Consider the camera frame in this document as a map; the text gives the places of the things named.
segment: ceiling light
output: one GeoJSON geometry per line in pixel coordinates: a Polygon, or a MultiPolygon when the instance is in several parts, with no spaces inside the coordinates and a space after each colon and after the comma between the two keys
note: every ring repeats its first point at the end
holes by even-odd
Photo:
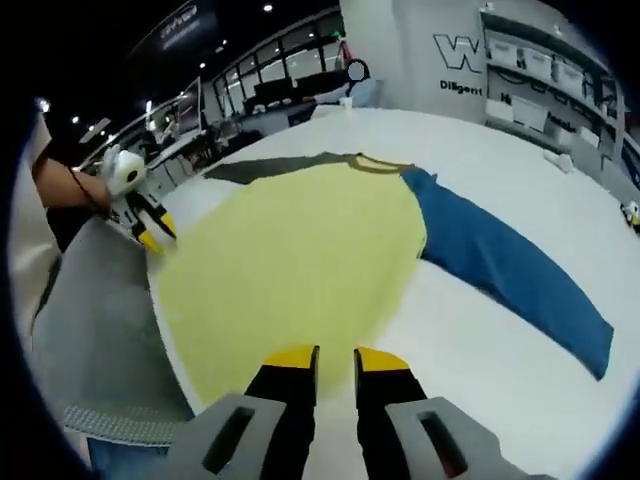
{"type": "Polygon", "coordinates": [[[42,111],[42,113],[47,113],[51,108],[51,104],[47,102],[44,98],[41,98],[40,100],[38,100],[38,105],[40,106],[40,110],[42,111]]]}

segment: bracelet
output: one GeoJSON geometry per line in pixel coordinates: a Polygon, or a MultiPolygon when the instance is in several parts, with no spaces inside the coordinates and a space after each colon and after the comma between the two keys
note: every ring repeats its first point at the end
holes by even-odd
{"type": "Polygon", "coordinates": [[[91,206],[98,212],[98,214],[102,216],[107,216],[103,208],[100,205],[98,205],[98,202],[96,202],[96,200],[91,196],[91,194],[87,192],[87,190],[84,188],[82,183],[80,183],[80,180],[78,180],[78,177],[76,176],[76,172],[71,167],[67,167],[67,169],[69,170],[69,173],[71,174],[75,182],[78,184],[78,187],[80,187],[80,190],[82,190],[82,193],[84,193],[85,197],[87,197],[87,200],[89,200],[89,203],[91,204],[91,206]]]}

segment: desk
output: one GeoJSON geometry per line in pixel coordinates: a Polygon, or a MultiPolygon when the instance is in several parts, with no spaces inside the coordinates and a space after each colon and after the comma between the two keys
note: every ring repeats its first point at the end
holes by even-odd
{"type": "Polygon", "coordinates": [[[267,137],[289,128],[289,119],[292,116],[313,108],[315,108],[315,103],[281,105],[266,112],[241,117],[237,120],[237,123],[245,131],[258,130],[263,136],[267,137]]]}
{"type": "MultiPolygon", "coordinates": [[[[640,371],[640,323],[629,304],[640,284],[640,248],[620,218],[617,201],[580,172],[563,174],[531,143],[417,112],[338,112],[266,137],[224,162],[327,150],[363,151],[437,173],[441,184],[539,246],[616,329],[609,369],[596,382],[528,323],[420,262],[396,315],[370,345],[408,361],[428,396],[446,397],[492,430],[510,462],[529,473],[578,475],[616,428],[640,371]]],[[[164,204],[178,236],[235,188],[194,177],[168,195],[164,204]]],[[[152,260],[148,276],[157,298],[152,260]]],[[[199,413],[203,402],[193,395],[188,374],[172,352],[157,302],[155,310],[174,371],[199,413]]],[[[356,440],[353,392],[353,382],[346,382],[333,398],[318,403],[306,479],[367,478],[356,440]]]]}
{"type": "Polygon", "coordinates": [[[190,145],[191,142],[194,142],[195,140],[200,138],[202,135],[204,135],[204,133],[200,130],[194,130],[192,132],[185,133],[178,140],[176,140],[175,143],[169,145],[167,148],[162,150],[160,155],[158,155],[158,157],[155,160],[149,163],[147,168],[149,170],[154,170],[158,168],[167,160],[170,160],[174,156],[178,155],[180,153],[180,150],[182,150],[187,145],[190,145]]]}

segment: monitor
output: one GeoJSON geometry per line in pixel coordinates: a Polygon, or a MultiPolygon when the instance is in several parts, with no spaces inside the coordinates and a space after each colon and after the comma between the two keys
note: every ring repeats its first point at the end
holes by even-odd
{"type": "Polygon", "coordinates": [[[310,97],[318,93],[331,92],[336,88],[340,88],[348,82],[346,72],[344,70],[334,70],[332,72],[322,72],[309,75],[308,77],[298,78],[298,95],[301,97],[310,97]]]}
{"type": "Polygon", "coordinates": [[[192,130],[201,131],[202,87],[200,77],[196,78],[180,95],[177,104],[178,132],[182,135],[192,130]]]}
{"type": "Polygon", "coordinates": [[[291,78],[282,78],[256,85],[256,103],[264,106],[273,102],[293,98],[295,91],[291,78]]]}

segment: ceiling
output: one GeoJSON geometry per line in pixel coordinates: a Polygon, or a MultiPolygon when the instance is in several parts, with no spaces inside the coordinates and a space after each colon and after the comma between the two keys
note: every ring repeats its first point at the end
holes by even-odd
{"type": "Polygon", "coordinates": [[[212,79],[261,40],[338,5],[338,0],[195,2],[199,12],[213,12],[217,28],[170,58],[152,57],[139,44],[185,0],[43,2],[37,12],[28,12],[36,41],[23,44],[20,64],[30,74],[34,93],[50,102],[47,124],[58,147],[54,150],[72,157],[65,163],[79,163],[95,148],[95,142],[77,142],[101,118],[112,120],[106,130],[115,133],[144,112],[147,100],[157,104],[175,96],[198,75],[212,79]],[[273,5],[271,12],[263,10],[265,3],[273,5]]]}

